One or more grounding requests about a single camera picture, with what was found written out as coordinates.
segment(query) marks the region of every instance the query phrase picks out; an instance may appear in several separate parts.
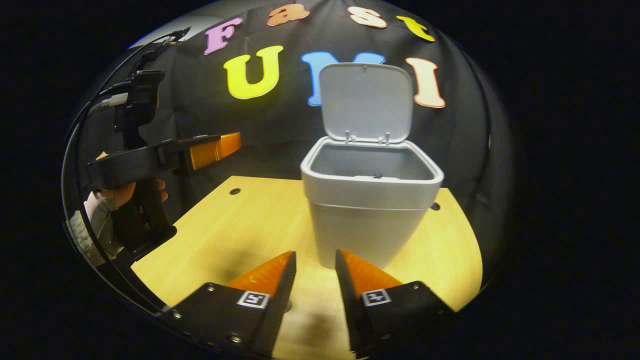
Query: yellow letter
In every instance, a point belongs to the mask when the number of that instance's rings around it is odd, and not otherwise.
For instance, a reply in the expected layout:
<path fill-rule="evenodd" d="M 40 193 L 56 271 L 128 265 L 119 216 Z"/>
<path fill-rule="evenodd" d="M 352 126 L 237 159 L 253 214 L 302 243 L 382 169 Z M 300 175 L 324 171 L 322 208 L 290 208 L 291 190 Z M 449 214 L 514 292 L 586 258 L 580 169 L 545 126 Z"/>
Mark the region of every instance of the yellow letter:
<path fill-rule="evenodd" d="M 304 17 L 307 17 L 310 12 L 305 10 L 305 6 L 302 4 L 289 4 L 285 6 L 281 6 L 276 10 L 273 10 L 269 13 L 269 20 L 267 21 L 267 25 L 276 26 L 280 24 L 284 24 L 289 20 L 298 20 Z"/>
<path fill-rule="evenodd" d="M 284 49 L 280 45 L 265 47 L 255 53 L 262 58 L 262 80 L 255 84 L 246 82 L 246 62 L 250 55 L 240 55 L 227 61 L 223 67 L 227 70 L 227 84 L 231 96 L 238 99 L 251 99 L 262 96 L 273 89 L 280 77 L 278 53 Z"/>
<path fill-rule="evenodd" d="M 415 80 L 418 82 L 418 93 L 413 100 L 422 106 L 430 108 L 444 108 L 444 99 L 440 97 L 438 82 L 436 81 L 436 69 L 438 65 L 429 60 L 407 58 L 405 61 L 413 67 Z"/>
<path fill-rule="evenodd" d="M 418 24 L 415 20 L 413 20 L 410 17 L 405 17 L 405 16 L 396 16 L 398 19 L 404 21 L 404 23 L 406 24 L 406 27 L 409 28 L 409 30 L 411 30 L 412 33 L 418 35 L 419 37 L 423 38 L 424 40 L 430 41 L 430 42 L 434 42 L 436 39 L 434 39 L 431 35 L 425 33 L 423 31 L 427 30 L 426 27 Z"/>
<path fill-rule="evenodd" d="M 371 9 L 359 8 L 357 6 L 350 6 L 347 11 L 352 15 L 351 20 L 357 22 L 360 25 L 373 26 L 374 28 L 386 28 L 387 22 L 380 18 L 380 14 Z"/>

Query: trash can lid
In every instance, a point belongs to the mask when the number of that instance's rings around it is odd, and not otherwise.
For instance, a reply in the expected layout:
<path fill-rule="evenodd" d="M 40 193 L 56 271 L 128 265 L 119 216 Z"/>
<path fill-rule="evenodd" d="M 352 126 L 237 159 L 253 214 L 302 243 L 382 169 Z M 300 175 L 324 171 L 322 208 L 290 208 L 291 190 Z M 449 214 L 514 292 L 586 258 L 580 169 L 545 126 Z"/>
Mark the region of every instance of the trash can lid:
<path fill-rule="evenodd" d="M 395 66 L 334 63 L 320 71 L 326 134 L 336 140 L 402 142 L 411 131 L 413 88 Z"/>

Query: human hand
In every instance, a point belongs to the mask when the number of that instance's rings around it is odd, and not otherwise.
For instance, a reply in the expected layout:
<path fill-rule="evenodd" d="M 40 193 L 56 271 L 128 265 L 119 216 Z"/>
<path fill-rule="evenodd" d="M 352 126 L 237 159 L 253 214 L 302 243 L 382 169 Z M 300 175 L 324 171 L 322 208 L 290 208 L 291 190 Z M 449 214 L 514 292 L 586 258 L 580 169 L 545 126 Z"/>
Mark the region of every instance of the human hand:
<path fill-rule="evenodd" d="M 96 158 L 96 160 L 101 159 L 107 155 L 108 154 L 103 151 L 102 154 L 100 154 Z M 162 191 L 166 186 L 166 183 L 160 179 L 157 180 L 157 183 L 158 183 L 158 190 L 160 190 L 160 198 L 162 199 L 162 201 L 165 201 L 169 197 L 169 194 L 166 191 Z M 119 208 L 120 206 L 123 206 L 129 200 L 131 200 L 131 197 L 133 196 L 133 191 L 135 189 L 136 189 L 136 182 L 134 181 L 133 183 L 120 185 L 115 189 L 102 190 L 102 192 L 106 192 L 107 193 L 105 194 L 106 196 L 110 195 L 110 197 L 115 202 L 116 206 Z"/>

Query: peach letter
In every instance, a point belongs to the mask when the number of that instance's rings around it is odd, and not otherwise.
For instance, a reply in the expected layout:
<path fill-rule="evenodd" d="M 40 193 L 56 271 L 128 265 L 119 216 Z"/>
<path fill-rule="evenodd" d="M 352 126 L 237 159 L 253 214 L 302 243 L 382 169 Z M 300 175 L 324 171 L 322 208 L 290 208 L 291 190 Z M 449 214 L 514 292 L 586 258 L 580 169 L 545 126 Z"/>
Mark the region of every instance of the peach letter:
<path fill-rule="evenodd" d="M 351 20 L 360 25 L 373 26 L 374 28 L 386 28 L 387 22 L 380 18 L 380 14 L 371 9 L 350 6 L 347 11 L 351 13 Z"/>
<path fill-rule="evenodd" d="M 285 6 L 281 6 L 276 10 L 273 10 L 269 13 L 269 20 L 267 21 L 267 25 L 276 26 L 280 24 L 284 24 L 289 20 L 298 20 L 304 17 L 307 17 L 310 12 L 305 10 L 305 6 L 302 4 L 289 4 Z"/>
<path fill-rule="evenodd" d="M 418 93 L 413 100 L 422 106 L 430 108 L 444 108 L 444 99 L 440 97 L 438 82 L 436 81 L 436 69 L 438 65 L 429 60 L 418 58 L 405 59 L 413 67 L 415 80 L 418 82 Z"/>

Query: wooden table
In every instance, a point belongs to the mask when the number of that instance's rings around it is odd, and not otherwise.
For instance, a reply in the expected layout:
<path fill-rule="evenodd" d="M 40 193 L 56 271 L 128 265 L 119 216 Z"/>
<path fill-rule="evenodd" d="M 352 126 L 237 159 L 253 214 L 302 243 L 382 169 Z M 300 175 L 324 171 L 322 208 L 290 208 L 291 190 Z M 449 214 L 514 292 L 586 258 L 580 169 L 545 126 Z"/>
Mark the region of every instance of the wooden table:
<path fill-rule="evenodd" d="M 239 188 L 236 195 L 229 192 Z M 474 232 L 446 188 L 393 262 L 403 283 L 420 280 L 459 311 L 480 290 L 482 259 Z M 205 282 L 226 284 L 288 250 L 297 252 L 293 308 L 273 356 L 354 359 L 335 270 L 317 260 L 302 181 L 232 176 L 175 223 L 178 233 L 132 266 L 169 306 Z"/>

